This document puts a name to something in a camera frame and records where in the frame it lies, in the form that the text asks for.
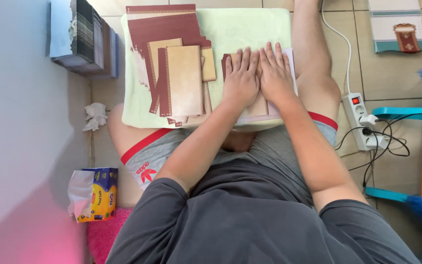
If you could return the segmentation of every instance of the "gray shorts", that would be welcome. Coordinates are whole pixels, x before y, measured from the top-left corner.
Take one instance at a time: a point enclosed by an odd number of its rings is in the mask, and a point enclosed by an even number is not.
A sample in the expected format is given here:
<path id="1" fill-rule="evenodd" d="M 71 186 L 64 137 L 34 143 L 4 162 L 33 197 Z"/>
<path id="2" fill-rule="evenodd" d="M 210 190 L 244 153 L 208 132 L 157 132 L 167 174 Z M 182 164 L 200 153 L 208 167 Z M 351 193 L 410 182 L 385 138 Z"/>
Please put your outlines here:
<path id="1" fill-rule="evenodd" d="M 314 122 L 325 135 L 325 138 L 334 146 L 336 141 L 336 123 L 334 121 L 325 123 Z M 160 129 L 123 155 L 121 160 L 141 189 L 146 189 L 167 158 L 191 132 L 192 130 L 187 129 Z M 281 125 L 260 131 L 253 141 L 249 152 L 226 152 L 220 149 L 212 164 L 221 164 L 236 159 L 261 164 L 280 172 L 303 195 L 306 195 L 311 200 L 310 192 L 305 185 L 285 126 Z"/>

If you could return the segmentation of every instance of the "yellow tissue package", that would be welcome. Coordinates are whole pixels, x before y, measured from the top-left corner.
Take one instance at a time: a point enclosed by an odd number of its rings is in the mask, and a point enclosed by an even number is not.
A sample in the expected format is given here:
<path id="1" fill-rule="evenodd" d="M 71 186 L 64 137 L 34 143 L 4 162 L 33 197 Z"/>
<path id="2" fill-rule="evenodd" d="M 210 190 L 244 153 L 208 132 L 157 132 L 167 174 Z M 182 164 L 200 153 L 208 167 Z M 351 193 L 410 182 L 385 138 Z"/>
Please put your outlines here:
<path id="1" fill-rule="evenodd" d="M 118 168 L 91 168 L 83 171 L 94 171 L 92 185 L 91 216 L 80 215 L 78 223 L 105 221 L 115 217 L 117 201 Z"/>

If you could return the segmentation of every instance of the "pink fluffy mat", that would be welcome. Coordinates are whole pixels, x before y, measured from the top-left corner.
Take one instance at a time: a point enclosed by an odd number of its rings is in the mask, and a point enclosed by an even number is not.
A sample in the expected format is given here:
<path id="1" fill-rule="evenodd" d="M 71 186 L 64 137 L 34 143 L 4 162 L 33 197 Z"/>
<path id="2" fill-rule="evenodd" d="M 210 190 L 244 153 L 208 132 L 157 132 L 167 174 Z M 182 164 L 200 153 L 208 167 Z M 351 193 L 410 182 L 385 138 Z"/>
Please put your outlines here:
<path id="1" fill-rule="evenodd" d="M 117 208 L 114 218 L 107 221 L 93 221 L 87 224 L 87 247 L 96 264 L 105 264 L 115 238 L 132 210 Z"/>

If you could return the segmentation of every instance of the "crumpled tissue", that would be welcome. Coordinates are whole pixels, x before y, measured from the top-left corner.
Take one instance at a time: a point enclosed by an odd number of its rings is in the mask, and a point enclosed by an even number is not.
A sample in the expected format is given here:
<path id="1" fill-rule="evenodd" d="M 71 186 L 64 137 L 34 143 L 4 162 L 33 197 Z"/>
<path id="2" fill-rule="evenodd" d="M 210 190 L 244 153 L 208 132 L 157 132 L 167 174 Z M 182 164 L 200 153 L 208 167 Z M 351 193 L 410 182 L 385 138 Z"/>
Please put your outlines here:
<path id="1" fill-rule="evenodd" d="M 83 129 L 83 131 L 96 131 L 99 125 L 104 125 L 107 123 L 107 115 L 105 113 L 105 105 L 101 103 L 93 103 L 85 107 L 87 118 L 91 119 Z"/>
<path id="2" fill-rule="evenodd" d="M 74 171 L 67 186 L 69 206 L 67 212 L 76 219 L 80 216 L 91 216 L 92 185 L 94 171 Z"/>

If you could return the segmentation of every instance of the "red switch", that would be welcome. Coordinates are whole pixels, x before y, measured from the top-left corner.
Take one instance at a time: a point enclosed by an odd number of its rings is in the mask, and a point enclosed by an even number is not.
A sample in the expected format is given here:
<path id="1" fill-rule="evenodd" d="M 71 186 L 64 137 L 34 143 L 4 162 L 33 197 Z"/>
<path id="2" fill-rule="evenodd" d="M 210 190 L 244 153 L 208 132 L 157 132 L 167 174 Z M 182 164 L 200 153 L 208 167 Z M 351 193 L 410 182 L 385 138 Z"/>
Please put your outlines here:
<path id="1" fill-rule="evenodd" d="M 351 100 L 353 101 L 353 104 L 359 104 L 360 103 L 359 97 L 353 98 Z"/>

